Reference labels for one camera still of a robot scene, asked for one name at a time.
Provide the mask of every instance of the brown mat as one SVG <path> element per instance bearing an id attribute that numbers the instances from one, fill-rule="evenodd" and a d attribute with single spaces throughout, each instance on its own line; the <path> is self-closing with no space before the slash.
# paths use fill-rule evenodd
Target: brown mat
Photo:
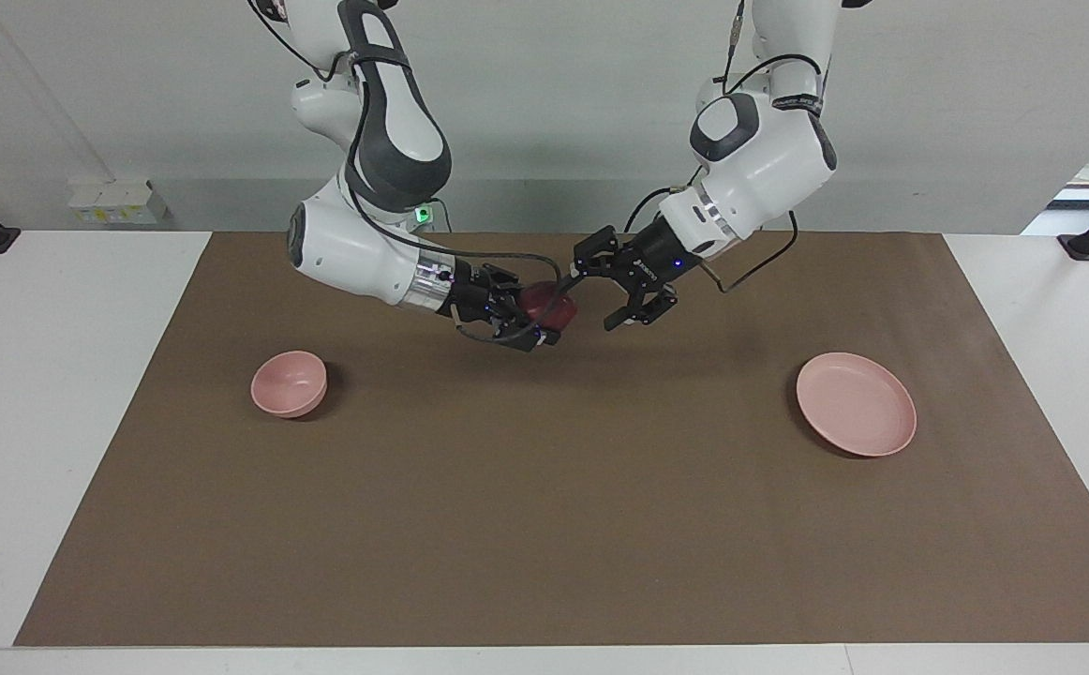
<path id="1" fill-rule="evenodd" d="M 1088 492 L 940 236 L 809 234 L 678 291 L 604 334 L 590 282 L 517 354 L 211 236 L 16 643 L 1089 641 Z M 289 348 L 333 364 L 306 421 L 249 403 Z M 816 439 L 792 389 L 825 351 L 904 379 L 909 449 Z"/>

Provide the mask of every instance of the plate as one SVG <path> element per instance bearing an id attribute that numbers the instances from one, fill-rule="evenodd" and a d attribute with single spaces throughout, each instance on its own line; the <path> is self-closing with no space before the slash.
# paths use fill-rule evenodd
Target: plate
<path id="1" fill-rule="evenodd" d="M 798 372 L 798 407 L 829 443 L 856 456 L 892 456 L 916 437 L 916 403 L 886 368 L 832 352 Z"/>

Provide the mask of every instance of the silver metal ring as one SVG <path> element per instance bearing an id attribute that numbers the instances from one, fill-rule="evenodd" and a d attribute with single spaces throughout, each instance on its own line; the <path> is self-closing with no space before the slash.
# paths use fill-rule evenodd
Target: silver metal ring
<path id="1" fill-rule="evenodd" d="M 729 240 L 735 240 L 736 231 L 732 230 L 729 221 L 720 213 L 720 206 L 715 206 L 715 201 L 707 194 L 707 188 L 702 187 L 702 183 L 695 186 L 695 194 L 698 195 L 703 211 L 707 211 L 707 214 L 720 226 L 720 232 L 723 232 L 723 235 L 727 236 Z"/>
<path id="2" fill-rule="evenodd" d="M 424 251 L 415 263 L 415 277 L 412 286 L 400 300 L 400 307 L 419 307 L 428 311 L 437 311 L 449 299 L 449 292 L 454 286 L 455 259 L 443 253 Z"/>

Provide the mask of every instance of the table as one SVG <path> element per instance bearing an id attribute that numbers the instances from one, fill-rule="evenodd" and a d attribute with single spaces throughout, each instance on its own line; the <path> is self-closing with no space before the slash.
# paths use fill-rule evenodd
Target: table
<path id="1" fill-rule="evenodd" d="M 0 672 L 1089 672 L 1089 645 L 8 649 L 207 240 L 30 232 L 0 256 Z M 1089 265 L 1050 238 L 946 240 L 1089 488 Z"/>

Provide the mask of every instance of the cable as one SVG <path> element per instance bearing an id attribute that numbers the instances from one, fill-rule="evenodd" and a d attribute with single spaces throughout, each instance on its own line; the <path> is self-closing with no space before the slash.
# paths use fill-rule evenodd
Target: cable
<path id="1" fill-rule="evenodd" d="M 359 65 L 360 61 L 353 63 L 353 68 Z M 356 165 L 357 161 L 357 148 L 360 146 L 360 133 L 366 126 L 366 115 L 369 112 L 369 84 L 362 81 L 360 83 L 360 120 L 357 121 L 356 133 L 353 134 L 353 142 L 348 145 L 348 165 Z M 338 172 L 338 185 L 340 186 L 340 173 Z M 473 334 L 466 330 L 466 327 L 462 324 L 461 317 L 455 311 L 455 307 L 452 307 L 452 315 L 454 316 L 454 326 L 457 328 L 457 332 L 464 334 L 464 336 L 470 339 L 470 341 L 495 343 L 495 345 L 502 345 L 506 342 L 515 342 L 521 338 L 526 336 L 528 333 L 533 333 L 534 330 L 540 328 L 542 321 L 547 320 L 549 316 L 552 316 L 553 310 L 556 309 L 556 304 L 561 302 L 561 296 L 563 295 L 563 290 L 561 286 L 561 266 L 556 265 L 556 260 L 548 256 L 540 256 L 538 253 L 490 253 L 490 251 L 463 251 L 458 248 L 450 248 L 445 246 L 437 246 L 433 244 L 427 244 L 425 242 L 416 242 L 416 240 L 406 240 L 399 234 L 387 230 L 382 225 L 378 225 L 374 222 L 372 218 L 369 218 L 369 213 L 366 212 L 364 208 L 360 208 L 360 199 L 357 197 L 357 193 L 353 189 L 352 185 L 345 184 L 343 186 L 348 192 L 348 199 L 353 202 L 353 208 L 356 209 L 360 218 L 369 225 L 374 231 L 378 232 L 388 240 L 394 240 L 400 244 L 411 246 L 412 248 L 419 248 L 421 251 L 432 251 L 435 254 L 442 254 L 445 256 L 457 256 L 462 258 L 493 258 L 493 260 L 537 260 L 541 263 L 550 266 L 553 268 L 554 282 L 556 287 L 554 287 L 553 296 L 549 299 L 548 305 L 546 305 L 544 310 L 537 315 L 536 319 L 528 323 L 523 329 L 517 330 L 517 332 L 511 334 L 503 334 L 502 338 L 484 338 L 480 334 Z"/>
<path id="2" fill-rule="evenodd" d="M 720 81 L 720 93 L 729 95 L 729 73 L 732 72 L 732 61 L 736 59 L 736 45 L 741 44 L 741 29 L 745 24 L 745 0 L 736 8 L 736 17 L 732 19 L 732 35 L 729 37 L 729 62 L 723 65 L 723 79 Z"/>
<path id="3" fill-rule="evenodd" d="M 751 274 L 760 272 L 760 270 L 762 270 L 763 267 L 770 265 L 771 261 L 779 260 L 779 258 L 782 257 L 783 254 L 790 250 L 791 246 L 794 246 L 794 243 L 798 241 L 798 219 L 794 218 L 794 211 L 788 211 L 787 214 L 790 217 L 790 242 L 785 243 L 785 246 L 782 246 L 779 249 L 779 251 L 773 253 L 772 256 L 766 258 L 766 260 L 760 261 L 760 263 L 755 266 L 754 269 L 750 269 L 748 272 L 744 273 L 741 279 L 733 281 L 732 285 L 724 287 L 723 280 L 720 279 L 720 274 L 715 273 L 715 270 L 711 269 L 710 266 L 706 263 L 706 261 L 699 260 L 698 266 L 702 268 L 702 271 L 706 272 L 708 277 L 711 278 L 711 281 L 715 282 L 715 286 L 720 287 L 721 294 L 732 294 L 733 291 L 736 291 L 737 286 L 741 286 L 742 283 L 744 283 L 746 280 L 749 280 Z"/>
<path id="4" fill-rule="evenodd" d="M 278 39 L 278 41 L 281 42 L 282 46 L 286 48 L 286 51 L 290 51 L 293 56 L 295 56 L 296 59 L 302 61 L 302 63 L 307 64 L 307 68 L 313 69 L 313 72 L 316 73 L 316 77 L 318 77 L 320 82 L 323 83 L 332 82 L 332 77 L 335 77 L 335 65 L 339 65 L 340 60 L 343 59 L 343 57 L 347 56 L 347 51 L 340 51 L 339 54 L 332 59 L 332 68 L 329 69 L 327 74 L 323 74 L 322 71 L 316 68 L 316 64 L 310 63 L 310 61 L 307 60 L 307 57 L 299 54 L 299 51 L 295 50 L 295 48 L 293 48 L 291 44 L 289 44 L 286 39 L 283 38 L 282 35 L 280 35 L 279 32 L 276 30 L 273 26 L 270 25 L 270 19 L 267 19 L 266 14 L 261 13 L 261 9 L 259 9 L 257 5 L 257 0 L 246 0 L 246 1 L 248 2 L 249 9 L 253 10 L 254 14 L 256 14 L 258 21 L 261 22 L 261 25 L 266 27 L 266 30 L 269 30 L 270 35 L 272 35 L 274 39 Z"/>
<path id="5" fill-rule="evenodd" d="M 741 79 L 737 79 L 736 84 L 732 85 L 732 89 L 729 89 L 727 91 L 724 93 L 724 96 L 727 96 L 729 94 L 732 94 L 737 89 L 741 89 L 741 85 L 743 85 L 743 83 L 745 83 L 746 79 L 749 79 L 749 77 L 754 77 L 755 74 L 762 72 L 763 69 L 768 69 L 769 65 L 781 63 L 781 61 L 803 61 L 803 63 L 810 64 L 810 68 L 815 69 L 815 72 L 818 76 L 823 75 L 823 69 L 820 69 L 819 64 L 816 63 L 816 60 L 811 59 L 811 57 L 807 57 L 804 54 L 781 54 L 773 57 L 771 59 L 766 59 L 761 63 L 754 65 L 754 69 L 745 73 L 745 76 L 741 77 Z"/>
<path id="6" fill-rule="evenodd" d="M 428 200 L 429 205 L 437 204 L 440 205 L 440 209 L 445 211 L 445 226 L 449 228 L 449 233 L 454 233 L 454 222 L 449 218 L 449 205 L 441 197 L 432 197 Z"/>
<path id="7" fill-rule="evenodd" d="M 700 171 L 702 171 L 702 165 L 699 165 L 697 168 L 697 170 L 695 170 L 695 172 L 693 172 L 690 174 L 690 180 L 686 181 L 686 187 L 690 187 L 690 185 L 695 184 L 695 179 L 698 179 L 698 174 L 699 174 Z M 635 209 L 632 210 L 632 214 L 627 219 L 627 224 L 625 226 L 623 226 L 623 234 L 627 234 L 628 232 L 632 231 L 632 223 L 635 222 L 635 218 L 637 218 L 638 214 L 640 214 L 640 211 L 644 210 L 644 207 L 647 206 L 649 204 L 649 201 L 651 201 L 656 197 L 660 197 L 662 195 L 665 195 L 665 193 L 670 193 L 670 195 L 673 195 L 673 193 L 677 193 L 677 188 L 675 188 L 675 187 L 659 187 L 659 188 L 653 189 L 652 193 L 648 193 L 648 195 L 646 197 L 644 197 L 644 199 L 640 199 L 640 204 L 637 205 L 637 206 L 635 206 Z"/>

